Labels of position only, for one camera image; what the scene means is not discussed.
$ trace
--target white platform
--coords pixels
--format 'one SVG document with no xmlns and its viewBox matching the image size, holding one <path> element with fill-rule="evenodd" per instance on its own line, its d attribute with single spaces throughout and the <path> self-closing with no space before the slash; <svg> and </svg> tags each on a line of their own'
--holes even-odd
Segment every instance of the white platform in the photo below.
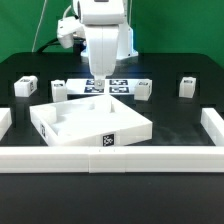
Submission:
<svg viewBox="0 0 224 224">
<path fill-rule="evenodd" d="M 49 146 L 123 146 L 152 138 L 152 122 L 110 95 L 30 107 Z"/>
<path fill-rule="evenodd" d="M 104 90 L 94 88 L 93 79 L 68 79 L 67 93 L 70 95 L 134 95 L 135 86 L 141 79 L 105 79 Z"/>
</svg>

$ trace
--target white tray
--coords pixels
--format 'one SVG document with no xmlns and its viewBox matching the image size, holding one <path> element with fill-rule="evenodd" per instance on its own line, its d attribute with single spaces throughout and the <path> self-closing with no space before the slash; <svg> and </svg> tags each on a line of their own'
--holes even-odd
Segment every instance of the white tray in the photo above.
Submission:
<svg viewBox="0 0 224 224">
<path fill-rule="evenodd" d="M 110 95 L 30 107 L 48 146 L 123 146 L 152 138 L 152 122 Z"/>
</svg>

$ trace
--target white robot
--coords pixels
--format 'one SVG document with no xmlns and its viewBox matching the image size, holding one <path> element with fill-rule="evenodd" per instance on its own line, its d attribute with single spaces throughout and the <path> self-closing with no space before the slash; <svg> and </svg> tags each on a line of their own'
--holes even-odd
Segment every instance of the white robot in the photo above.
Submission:
<svg viewBox="0 0 224 224">
<path fill-rule="evenodd" d="M 138 56 L 127 21 L 127 0 L 72 0 L 70 8 L 79 18 L 64 14 L 58 21 L 57 38 L 64 48 L 73 46 L 73 35 L 86 39 L 81 57 L 89 61 L 95 88 L 103 89 L 116 62 Z"/>
</svg>

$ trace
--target white box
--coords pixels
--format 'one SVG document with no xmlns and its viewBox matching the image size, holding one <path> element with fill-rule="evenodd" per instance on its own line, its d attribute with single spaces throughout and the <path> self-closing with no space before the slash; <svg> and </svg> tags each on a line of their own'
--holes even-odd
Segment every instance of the white box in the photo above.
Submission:
<svg viewBox="0 0 224 224">
<path fill-rule="evenodd" d="M 64 80 L 51 81 L 51 90 L 54 102 L 66 101 L 68 99 Z"/>
<path fill-rule="evenodd" d="M 0 140 L 12 124 L 10 108 L 0 108 Z"/>
<path fill-rule="evenodd" d="M 15 96 L 29 97 L 37 89 L 36 76 L 23 76 L 14 83 Z"/>
<path fill-rule="evenodd" d="M 49 146 L 119 146 L 152 138 L 152 122 L 110 95 L 32 106 L 30 114 Z"/>
<path fill-rule="evenodd" d="M 192 98 L 195 91 L 196 78 L 183 77 L 180 83 L 179 97 Z"/>
<path fill-rule="evenodd" d="M 134 99 L 147 101 L 152 93 L 152 80 L 141 79 L 135 86 Z"/>
</svg>

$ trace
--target black cable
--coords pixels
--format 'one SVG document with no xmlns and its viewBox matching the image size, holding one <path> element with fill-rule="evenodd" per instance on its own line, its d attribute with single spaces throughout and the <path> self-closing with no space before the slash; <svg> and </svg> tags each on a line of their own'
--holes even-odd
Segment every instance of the black cable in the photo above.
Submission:
<svg viewBox="0 0 224 224">
<path fill-rule="evenodd" d="M 85 41 L 85 39 L 84 38 L 81 38 L 81 37 L 75 37 L 74 40 L 75 41 L 79 41 L 78 44 L 80 44 L 80 41 Z M 39 54 L 41 54 L 49 46 L 60 45 L 60 43 L 55 43 L 55 42 L 58 42 L 58 39 L 57 38 L 54 38 L 54 39 L 48 41 L 45 45 L 43 45 L 42 47 L 40 47 L 36 52 L 39 53 Z"/>
<path fill-rule="evenodd" d="M 45 44 L 44 46 L 40 47 L 36 52 L 37 53 L 43 53 L 43 51 L 49 47 L 49 46 L 56 46 L 56 45 L 60 45 L 60 43 L 51 43 L 51 44 Z"/>
<path fill-rule="evenodd" d="M 42 47 L 40 47 L 36 52 L 37 53 L 42 53 L 48 46 L 51 46 L 51 45 L 55 45 L 54 43 L 58 41 L 58 38 L 54 38 L 50 41 L 48 41 L 45 45 L 43 45 Z"/>
</svg>

